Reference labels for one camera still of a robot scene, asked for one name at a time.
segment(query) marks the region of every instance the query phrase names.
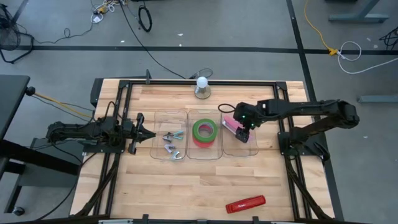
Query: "light bulb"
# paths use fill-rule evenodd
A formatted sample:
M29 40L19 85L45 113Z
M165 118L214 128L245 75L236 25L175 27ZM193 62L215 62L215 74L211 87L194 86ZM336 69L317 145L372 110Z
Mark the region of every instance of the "light bulb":
M205 88L207 86L207 78L206 77L199 77L197 80L197 86L199 88Z

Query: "concrete floor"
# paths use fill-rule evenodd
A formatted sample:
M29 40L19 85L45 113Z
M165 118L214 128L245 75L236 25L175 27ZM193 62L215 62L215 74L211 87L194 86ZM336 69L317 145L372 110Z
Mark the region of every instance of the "concrete floor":
M22 0L2 0L14 14ZM297 23L305 49L324 49L317 33L305 22L305 1L293 0ZM329 23L332 13L354 12L364 1L356 4L337 4L310 1L308 16L322 30L325 41L334 48L352 40L363 49L384 50L378 41L397 26L398 2L381 1L372 12L391 16L383 24ZM138 3L131 4L137 12ZM90 27L89 0L29 0L18 23L43 40L62 37L69 27L79 34ZM163 0L148 1L153 17L150 33L131 24L147 46L178 47L271 47L296 49L292 25L285 1L276 0ZM104 21L93 26L83 37L62 40L59 46L138 46L119 7L106 14ZM6 52L8 57L21 51ZM261 52L153 52L166 67L189 77L205 67L214 70L213 79L301 80L304 75L298 54ZM397 56L365 55L355 63L343 63L347 70L357 71L385 62ZM360 75L342 72L336 57L307 54L315 93L318 100L342 99L354 104L361 122L350 130L334 129L327 136L336 183L345 220L367 223L394 223L398 207L398 151L395 133L398 121L394 115L398 105L360 105L359 95L397 94L397 63L376 68ZM130 51L69 51L37 50L15 65L0 62L0 73L28 75L29 85L39 93L60 101L90 107L90 90L94 78L143 75L149 69L156 78L176 78L160 68L145 52ZM81 123L36 99L25 97L7 132L6 139L29 145L32 138L42 138L47 126L55 121ZM0 182L0 210L15 181L5 175ZM2 222L33 220L47 213L68 193L63 188L26 187L17 205L26 214L15 217L0 213ZM51 217L65 217L69 213L70 197Z

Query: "red cylindrical object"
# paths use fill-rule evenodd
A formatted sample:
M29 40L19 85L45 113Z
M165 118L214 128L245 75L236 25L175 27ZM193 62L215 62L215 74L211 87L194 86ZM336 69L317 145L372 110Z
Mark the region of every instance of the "red cylindrical object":
M256 197L246 198L231 204L227 204L225 205L225 207L226 207L226 212L229 214L234 212L240 212L259 205L264 205L265 203L266 203L266 198L260 195Z

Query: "wooden table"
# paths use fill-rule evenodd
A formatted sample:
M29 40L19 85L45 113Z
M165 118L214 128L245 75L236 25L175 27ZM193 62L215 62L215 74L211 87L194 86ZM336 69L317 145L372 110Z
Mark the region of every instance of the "wooden table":
M106 105L116 97L118 79L104 80L96 117L104 115ZM286 82L290 101L307 101L302 82ZM220 103L241 101L256 104L273 98L267 86L211 86L212 94L199 100L193 85L134 85L128 117L138 112L144 126L153 130L154 114L159 109L217 109ZM296 126L311 123L311 117L294 117ZM215 161L160 161L151 158L151 140L137 146L137 154L121 156L111 218L207 219L207 220L293 220L284 158L277 142L277 122L267 122L256 130L259 153L250 157L225 154ZM98 186L103 154L97 154L82 168L71 214L78 212ZM317 156L302 156L307 189L325 213L333 217L325 172ZM104 212L105 190L101 206ZM300 216L303 202L297 190ZM237 200L264 195L267 203L238 213L227 214L225 205Z

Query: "clear plastic container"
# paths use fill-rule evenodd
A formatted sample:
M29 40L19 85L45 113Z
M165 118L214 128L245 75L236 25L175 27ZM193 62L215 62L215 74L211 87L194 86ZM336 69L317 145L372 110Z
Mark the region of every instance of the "clear plastic container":
M229 119L228 121L233 121L235 122L234 125L232 125L234 128L236 125L239 125L237 121L235 121L232 116L228 114L223 114L223 120L224 117L228 116ZM250 130L250 138L247 141L247 143L243 143L242 141L238 140L235 137L235 134L229 130L225 125L222 127L222 138L223 138L223 151L226 155L229 156L254 156L259 152L258 146L257 146L257 139L256 139L256 129L255 130Z
M217 134L213 144L208 147L201 147L194 142L193 127L201 119L210 119L215 123ZM199 129L201 136L211 135L210 130ZM190 159L214 160L223 155L221 137L221 113L218 110L191 110L188 113L188 136L187 156Z
M152 148L150 149L150 156L154 159L161 159L165 161L171 161L172 154L169 153L165 145L173 144L174 150L180 152L177 157L183 159L187 151L187 117L188 114L184 110L159 110L155 112L155 128L156 137L152 142ZM171 137L172 142L168 142L163 137L168 133L176 133L182 131L177 139Z

